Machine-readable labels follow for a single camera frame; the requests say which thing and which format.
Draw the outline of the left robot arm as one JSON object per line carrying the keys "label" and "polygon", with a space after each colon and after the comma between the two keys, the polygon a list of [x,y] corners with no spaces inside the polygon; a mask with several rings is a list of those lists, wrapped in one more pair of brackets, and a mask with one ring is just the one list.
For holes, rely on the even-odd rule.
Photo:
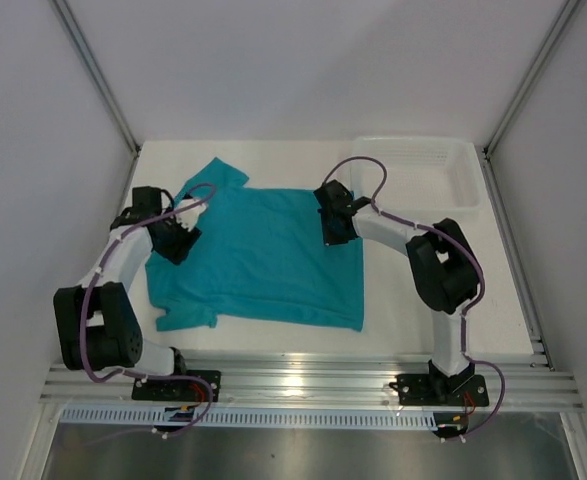
{"label": "left robot arm", "polygon": [[172,265],[183,263],[201,236],[199,217],[207,201],[190,194],[176,201],[167,190],[143,186],[112,221],[105,249],[89,273],[53,297],[64,365],[84,371],[95,383],[117,375],[155,380],[170,400],[189,390],[190,376],[174,347],[143,336],[129,292],[138,270],[155,253]]}

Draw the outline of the teal t shirt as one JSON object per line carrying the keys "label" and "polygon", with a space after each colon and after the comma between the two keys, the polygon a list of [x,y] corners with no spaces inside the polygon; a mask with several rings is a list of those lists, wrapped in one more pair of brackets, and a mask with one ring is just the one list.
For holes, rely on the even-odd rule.
{"label": "teal t shirt", "polygon": [[187,258],[174,265],[154,253],[145,265],[149,301],[163,312],[157,329],[213,328],[228,315],[361,331],[362,240],[326,245],[311,191],[248,181],[215,158],[179,191],[183,198],[216,188]]}

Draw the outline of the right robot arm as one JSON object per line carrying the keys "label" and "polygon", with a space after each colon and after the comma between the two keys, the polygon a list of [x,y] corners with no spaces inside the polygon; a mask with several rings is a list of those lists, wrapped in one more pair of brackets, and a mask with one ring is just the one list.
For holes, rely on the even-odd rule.
{"label": "right robot arm", "polygon": [[406,256],[417,295],[432,312],[429,389],[437,401],[454,402],[474,374],[465,355],[464,309],[484,286],[479,263],[460,225],[450,218],[433,225],[402,219],[379,209],[368,197],[355,198],[337,180],[323,183],[314,196],[325,245],[364,239]]}

